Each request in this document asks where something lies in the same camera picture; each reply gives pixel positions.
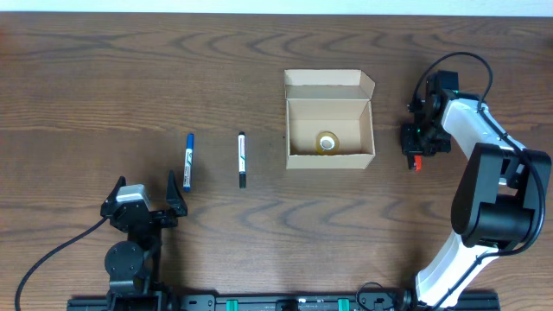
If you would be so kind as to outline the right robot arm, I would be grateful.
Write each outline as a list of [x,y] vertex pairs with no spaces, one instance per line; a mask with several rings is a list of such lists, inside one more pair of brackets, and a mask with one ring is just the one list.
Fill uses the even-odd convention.
[[448,153],[456,142],[467,166],[454,195],[452,231],[433,261],[415,277],[414,310],[456,308],[466,286],[494,259],[514,256],[535,243],[543,228],[552,161],[527,149],[493,118],[485,100],[462,92],[458,74],[425,73],[401,127],[408,167],[425,156]]

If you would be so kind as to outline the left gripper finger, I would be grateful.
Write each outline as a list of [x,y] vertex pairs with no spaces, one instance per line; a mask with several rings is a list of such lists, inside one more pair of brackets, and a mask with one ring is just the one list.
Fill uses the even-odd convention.
[[175,212],[177,217],[184,217],[188,215],[188,206],[181,195],[181,191],[176,182],[175,173],[173,170],[170,170],[168,173],[166,202]]
[[121,187],[125,187],[125,186],[126,186],[126,179],[125,179],[124,176],[120,176],[118,178],[118,181],[116,182],[115,187],[111,190],[111,192],[108,195],[108,197],[106,198],[105,202],[106,203],[115,202],[117,200],[117,195],[118,195],[119,189]]

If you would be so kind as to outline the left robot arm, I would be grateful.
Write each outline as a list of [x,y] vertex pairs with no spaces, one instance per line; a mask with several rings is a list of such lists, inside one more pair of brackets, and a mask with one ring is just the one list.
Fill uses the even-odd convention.
[[178,310],[180,298],[161,281],[162,230],[188,215],[175,174],[168,174],[163,210],[152,211],[145,186],[127,185],[121,176],[100,208],[110,225],[127,235],[105,255],[110,310]]

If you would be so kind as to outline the yellow tape roll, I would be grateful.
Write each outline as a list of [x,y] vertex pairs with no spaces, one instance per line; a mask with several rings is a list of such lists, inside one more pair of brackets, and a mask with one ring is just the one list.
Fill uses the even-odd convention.
[[340,141],[333,132],[322,131],[315,139],[315,147],[318,155],[336,155],[340,147]]

